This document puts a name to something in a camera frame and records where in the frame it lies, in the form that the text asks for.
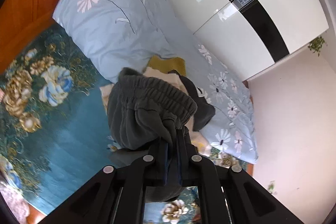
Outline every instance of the green leaves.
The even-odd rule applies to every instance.
[[[320,56],[323,44],[326,44],[325,40],[322,37],[317,37],[314,40],[309,42],[308,49],[313,51],[313,53],[317,52],[318,56]]]

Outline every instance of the pink wall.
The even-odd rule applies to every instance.
[[[259,160],[254,178],[305,224],[336,203],[336,73],[309,50],[249,82]]]

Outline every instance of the screw head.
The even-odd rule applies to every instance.
[[[152,155],[146,155],[143,157],[143,160],[146,162],[154,160],[154,157]]]
[[[105,166],[105,167],[103,168],[103,172],[104,172],[105,174],[110,174],[110,173],[113,172],[113,170],[114,170],[114,168],[113,168],[113,166],[111,166],[111,165]]]
[[[235,172],[235,173],[239,173],[239,172],[242,170],[242,168],[241,168],[240,165],[233,165],[233,166],[231,167],[231,169],[232,169],[232,171]]]
[[[192,156],[191,157],[191,159],[193,160],[193,161],[201,161],[202,160],[202,157],[200,156],[200,155],[194,155],[194,156]]]

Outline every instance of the black metal frame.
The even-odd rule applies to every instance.
[[[302,224],[240,166],[215,166],[198,155],[182,130],[177,134],[176,153],[181,186],[198,186],[203,224],[229,224],[230,218],[233,224]],[[167,171],[168,146],[160,140],[147,156],[129,166],[103,168],[40,223],[142,223],[146,187],[166,185]],[[0,195],[1,223],[17,223],[5,206]]]

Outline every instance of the dark gray cloth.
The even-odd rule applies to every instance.
[[[147,187],[146,202],[166,201],[184,189],[177,178],[176,130],[188,132],[184,125],[196,109],[191,97],[161,79],[145,77],[130,68],[120,72],[107,107],[111,135],[123,148],[110,156],[115,167],[146,155],[158,138],[168,143],[169,186]]]
[[[161,137],[172,149],[176,129],[196,112],[193,99],[171,84],[124,68],[109,97],[111,135],[122,148],[137,150]]]
[[[193,131],[200,131],[215,115],[216,110],[214,106],[208,104],[204,97],[198,97],[196,87],[189,78],[180,75],[176,70],[172,70],[169,73],[177,74],[180,77],[180,80],[182,81],[189,96],[195,101],[197,105],[197,111],[194,114]]]

